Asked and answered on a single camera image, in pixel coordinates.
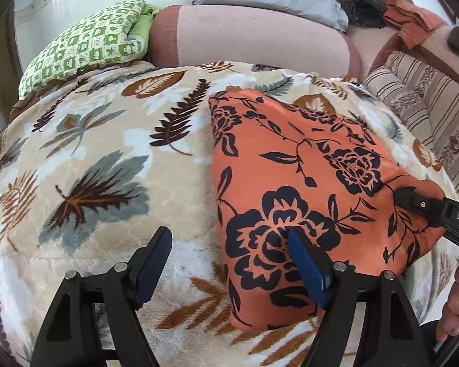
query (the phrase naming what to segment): beige blanket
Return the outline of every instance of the beige blanket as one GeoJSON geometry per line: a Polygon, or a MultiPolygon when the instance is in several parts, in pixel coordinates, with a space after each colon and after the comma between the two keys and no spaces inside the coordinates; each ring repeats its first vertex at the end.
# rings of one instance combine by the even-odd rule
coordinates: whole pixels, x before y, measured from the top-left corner
{"type": "MultiPolygon", "coordinates": [[[[216,62],[155,70],[134,62],[81,75],[13,121],[0,155],[0,344],[12,359],[28,365],[68,269],[103,273],[128,260],[164,225],[173,232],[172,254],[152,301],[138,313],[160,364],[300,365],[319,317],[252,334],[227,323],[230,301],[219,262],[207,103],[227,86],[257,88],[283,102],[358,117],[412,175],[430,178],[456,198],[435,156],[361,87],[316,74],[254,71],[262,69],[216,62]]],[[[448,282],[457,256],[457,248],[441,239],[407,272],[420,321],[448,282]]],[[[343,365],[353,364],[361,313],[343,365]]],[[[99,315],[108,347],[101,309],[99,315]]]]}

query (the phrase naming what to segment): green patterned pillow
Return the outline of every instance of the green patterned pillow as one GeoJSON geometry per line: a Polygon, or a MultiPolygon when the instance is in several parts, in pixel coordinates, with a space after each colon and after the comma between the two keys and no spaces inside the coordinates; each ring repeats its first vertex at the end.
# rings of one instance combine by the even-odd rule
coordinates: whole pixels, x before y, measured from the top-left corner
{"type": "Polygon", "coordinates": [[[29,64],[19,85],[19,99],[86,66],[143,57],[158,11],[143,0],[120,1],[66,29],[29,64]]]}

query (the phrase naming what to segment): metal screw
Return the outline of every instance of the metal screw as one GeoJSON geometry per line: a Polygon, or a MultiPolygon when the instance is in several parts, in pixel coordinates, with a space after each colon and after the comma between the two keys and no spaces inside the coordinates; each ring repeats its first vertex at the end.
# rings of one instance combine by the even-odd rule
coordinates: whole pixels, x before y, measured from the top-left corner
{"type": "Polygon", "coordinates": [[[66,271],[65,273],[65,279],[66,280],[71,280],[71,279],[74,279],[77,275],[77,271],[74,271],[74,270],[70,270],[70,271],[66,271]]]}
{"type": "Polygon", "coordinates": [[[347,266],[343,262],[335,262],[333,268],[338,272],[345,272],[347,270],[347,266]]]}
{"type": "Polygon", "coordinates": [[[391,271],[384,271],[383,272],[383,275],[385,278],[387,278],[388,280],[394,280],[396,278],[396,275],[391,272],[391,271]]]}
{"type": "Polygon", "coordinates": [[[119,262],[114,266],[114,270],[116,272],[123,272],[128,268],[128,264],[126,262],[119,262]]]}

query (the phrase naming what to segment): red towel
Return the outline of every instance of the red towel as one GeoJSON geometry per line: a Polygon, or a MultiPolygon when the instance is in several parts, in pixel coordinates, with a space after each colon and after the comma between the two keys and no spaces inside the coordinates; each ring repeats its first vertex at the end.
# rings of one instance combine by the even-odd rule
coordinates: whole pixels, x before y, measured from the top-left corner
{"type": "Polygon", "coordinates": [[[446,22],[428,9],[417,7],[406,0],[387,0],[384,19],[400,28],[399,36],[408,48],[422,44],[446,22]]]}

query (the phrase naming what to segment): orange floral cushion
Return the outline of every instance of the orange floral cushion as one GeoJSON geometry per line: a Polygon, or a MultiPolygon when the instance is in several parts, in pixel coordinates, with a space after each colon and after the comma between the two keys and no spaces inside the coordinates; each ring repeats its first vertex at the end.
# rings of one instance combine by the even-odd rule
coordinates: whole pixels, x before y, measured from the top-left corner
{"type": "Polygon", "coordinates": [[[395,206],[412,186],[443,191],[397,164],[360,122],[231,87],[209,99],[214,180],[231,323],[260,330],[317,313],[287,251],[291,228],[357,272],[396,274],[444,233],[395,206]]]}

